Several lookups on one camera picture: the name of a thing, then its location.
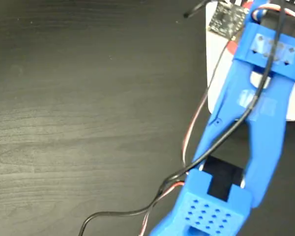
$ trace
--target blue plastic part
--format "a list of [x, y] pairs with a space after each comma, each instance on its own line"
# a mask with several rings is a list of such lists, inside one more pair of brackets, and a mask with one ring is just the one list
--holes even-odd
[[[255, 0], [252, 9], [266, 2]], [[269, 54], [275, 32], [252, 23], [250, 16], [246, 23], [194, 160], [243, 114], [257, 89], [250, 83], [251, 74], [253, 71], [263, 73], [266, 66], [266, 54]], [[207, 194], [211, 175], [191, 170], [174, 209], [151, 236], [235, 236], [250, 209], [259, 206], [282, 152], [289, 97], [295, 84], [295, 38], [281, 35], [270, 77], [268, 87], [246, 119], [250, 131], [250, 159], [245, 169], [244, 189], [232, 185], [229, 199], [224, 202]]]
[[[248, 23], [234, 59], [265, 68], [275, 31], [255, 23]], [[286, 76], [295, 82], [295, 38], [282, 34], [272, 72]]]
[[252, 195], [232, 185], [227, 202], [207, 194], [212, 176], [191, 170], [172, 212], [151, 236], [235, 236], [249, 216]]

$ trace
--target white plastic base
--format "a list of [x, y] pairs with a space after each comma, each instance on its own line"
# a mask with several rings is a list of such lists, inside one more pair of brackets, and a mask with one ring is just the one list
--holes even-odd
[[[215, 12], [216, 6], [217, 2], [211, 2], [206, 6], [206, 26], [209, 25], [211, 18]], [[215, 68], [218, 58], [226, 43], [227, 39], [209, 31], [206, 32], [207, 84], [210, 83], [213, 69]], [[232, 64], [232, 60], [233, 55], [228, 50], [226, 50], [223, 54], [215, 77], [213, 78], [211, 88], [208, 92], [208, 109], [211, 113], [214, 110], [216, 100], [225, 82], [226, 75], [228, 74], [228, 71]], [[254, 75], [251, 78], [251, 82], [253, 84], [258, 84], [259, 79], [260, 77]], [[295, 120], [295, 86], [290, 97], [289, 109], [286, 119], [289, 121]]]

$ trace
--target cable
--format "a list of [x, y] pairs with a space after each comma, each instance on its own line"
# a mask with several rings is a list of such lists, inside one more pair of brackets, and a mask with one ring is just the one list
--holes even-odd
[[[184, 184], [184, 182], [182, 180], [176, 180], [172, 186], [170, 186], [167, 190], [165, 190], [164, 192], [162, 192], [161, 194], [157, 195], [153, 201], [147, 205], [144, 208], [141, 208], [139, 210], [133, 210], [133, 211], [100, 211], [100, 212], [96, 212], [92, 215], [90, 215], [88, 218], [85, 219], [85, 221], [83, 222], [79, 234], [78, 236], [83, 236], [85, 228], [87, 226], [87, 224], [97, 218], [97, 217], [104, 217], [104, 216], [113, 216], [113, 217], [128, 217], [128, 216], [137, 216], [137, 215], [141, 215], [143, 213], [150, 214], [151, 209], [165, 196], [167, 196], [170, 192], [172, 192], [177, 186], [182, 186]], [[148, 216], [145, 216], [144, 218], [144, 222], [143, 223], [147, 223], [148, 221]]]
[[[252, 14], [252, 18], [257, 22], [259, 21], [258, 20], [258, 13], [259, 13], [260, 9], [280, 11], [281, 7], [279, 5], [276, 5], [276, 4], [263, 4], [263, 5], [259, 6], [258, 10], [254, 10], [253, 14]], [[290, 10], [288, 8], [285, 8], [285, 12], [286, 12], [286, 14], [295, 17], [295, 12], [294, 11], [292, 11], [292, 10]]]
[[271, 67], [274, 61], [274, 55], [276, 52], [276, 47], [277, 44], [279, 42], [279, 38], [282, 32], [282, 28], [283, 28], [283, 23], [285, 20], [285, 0], [281, 0], [281, 8], [284, 9], [283, 11], [280, 11], [280, 15], [279, 15], [279, 23], [277, 25], [277, 30], [275, 33], [275, 37], [274, 37], [274, 41], [273, 41], [273, 45], [271, 47], [271, 51], [270, 51], [270, 55], [269, 58], [267, 60], [266, 63], [266, 67], [264, 70], [264, 74], [261, 78], [261, 81], [258, 85], [257, 91], [252, 99], [252, 101], [250, 102], [249, 106], [247, 107], [246, 111], [243, 113], [243, 115], [237, 120], [236, 123], [234, 123], [203, 155], [201, 155], [196, 161], [194, 161], [193, 163], [191, 163], [190, 165], [176, 171], [175, 173], [173, 173], [172, 175], [168, 176], [167, 178], [165, 178], [162, 182], [162, 184], [160, 185], [157, 194], [155, 196], [155, 198], [153, 199], [153, 201], [147, 206], [144, 207], [142, 209], [139, 210], [134, 210], [134, 211], [128, 211], [128, 212], [113, 212], [113, 211], [102, 211], [102, 212], [97, 212], [94, 213], [92, 215], [90, 215], [82, 224], [80, 232], [79, 232], [79, 236], [83, 236], [83, 233], [85, 231], [85, 227], [88, 224], [88, 222], [96, 217], [99, 216], [136, 216], [136, 215], [140, 215], [143, 214], [145, 212], [147, 212], [149, 210], [149, 208], [151, 206], [153, 206], [154, 204], [156, 204], [158, 202], [158, 198], [166, 192], [166, 186], [177, 180], [179, 177], [181, 177], [182, 175], [184, 175], [186, 172], [190, 171], [191, 169], [195, 168], [196, 166], [198, 166], [202, 161], [204, 161], [210, 154], [212, 154], [222, 143], [224, 143], [231, 134], [233, 134], [233, 132], [245, 121], [245, 119], [249, 116], [249, 114], [252, 112], [252, 110], [254, 109], [254, 107], [256, 106], [257, 102], [259, 101], [259, 98], [261, 96], [262, 90], [264, 88], [264, 85], [266, 84], [267, 81], [267, 77], [271, 71]]
[[184, 181], [177, 181], [176, 183], [174, 183], [171, 187], [169, 187], [161, 196], [158, 197], [158, 200], [155, 201], [155, 203], [149, 208], [149, 210], [146, 212], [144, 219], [143, 219], [143, 223], [142, 223], [142, 228], [141, 228], [141, 232], [139, 233], [139, 236], [143, 236], [146, 228], [147, 228], [147, 224], [148, 224], [148, 217], [153, 209], [153, 207], [161, 200], [163, 199], [165, 196], [167, 196], [169, 193], [171, 193], [176, 187], [178, 186], [183, 186], [184, 185]]
[[184, 18], [193, 17], [195, 14], [199, 12], [201, 8], [205, 7], [211, 1], [223, 1], [227, 4], [231, 4], [230, 0], [202, 0], [198, 5], [185, 12], [183, 15]]
[[191, 137], [191, 133], [192, 133], [193, 128], [194, 128], [194, 125], [195, 125], [195, 123], [196, 123], [196, 121], [197, 121], [197, 119], [198, 119], [198, 116], [199, 116], [201, 110], [203, 109], [203, 107], [204, 107], [204, 105], [205, 105], [205, 103], [206, 103], [206, 101], [207, 101], [208, 91], [209, 91], [209, 89], [211, 88], [211, 85], [212, 85], [212, 82], [213, 82], [213, 80], [214, 80], [214, 77], [215, 77], [215, 74], [216, 74], [217, 68], [218, 68], [218, 66], [219, 66], [219, 64], [220, 64], [220, 62], [221, 62], [222, 56], [223, 56], [225, 50], [227, 49], [228, 44], [232, 41], [233, 37], [234, 37], [235, 35], [237, 35], [242, 29], [243, 29], [243, 27], [241, 27], [240, 29], [238, 29], [237, 31], [235, 31], [235, 32], [232, 34], [232, 36], [228, 39], [227, 43], [225, 44], [225, 46], [224, 46], [224, 48], [223, 48], [223, 50], [222, 50], [222, 52], [221, 52], [221, 54], [220, 54], [220, 56], [219, 56], [219, 58], [218, 58], [218, 60], [217, 60], [217, 63], [216, 63], [216, 65], [215, 65], [215, 68], [214, 68], [214, 70], [213, 70], [213, 73], [212, 73], [212, 76], [211, 76], [210, 83], [209, 83], [208, 87], [206, 88], [206, 90], [205, 90], [205, 92], [204, 92], [204, 94], [203, 94], [203, 96], [202, 96], [202, 98], [201, 98], [201, 100], [200, 100], [200, 103], [199, 103], [199, 105], [198, 105], [198, 108], [196, 109], [196, 112], [194, 113], [194, 115], [193, 115], [193, 117], [192, 117], [192, 119], [191, 119], [191, 122], [190, 122], [190, 124], [189, 124], [188, 129], [187, 129], [187, 132], [186, 132], [186, 134], [185, 134], [185, 136], [184, 136], [184, 139], [183, 139], [183, 141], [182, 141], [182, 147], [181, 147], [181, 161], [182, 161], [182, 166], [183, 166], [183, 167], [186, 167], [186, 152], [187, 152], [187, 148], [188, 148], [189, 140], [190, 140], [190, 137]]

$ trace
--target perforated grip pad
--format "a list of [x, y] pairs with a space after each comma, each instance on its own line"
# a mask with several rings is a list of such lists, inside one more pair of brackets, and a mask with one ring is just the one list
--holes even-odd
[[227, 202], [208, 195], [212, 176], [191, 170], [172, 212], [151, 236], [235, 236], [249, 216], [252, 195], [232, 185]]

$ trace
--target dark wooden table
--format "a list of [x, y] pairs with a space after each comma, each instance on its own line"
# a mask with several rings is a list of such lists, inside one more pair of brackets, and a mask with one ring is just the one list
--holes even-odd
[[[94, 211], [146, 205], [180, 167], [206, 86], [204, 13], [181, 17], [196, 2], [0, 0], [0, 236], [76, 236]], [[246, 132], [216, 155], [243, 166]], [[148, 230], [175, 195], [156, 207]], [[141, 220], [98, 219], [85, 236], [135, 236]], [[240, 235], [295, 235], [295, 123]]]

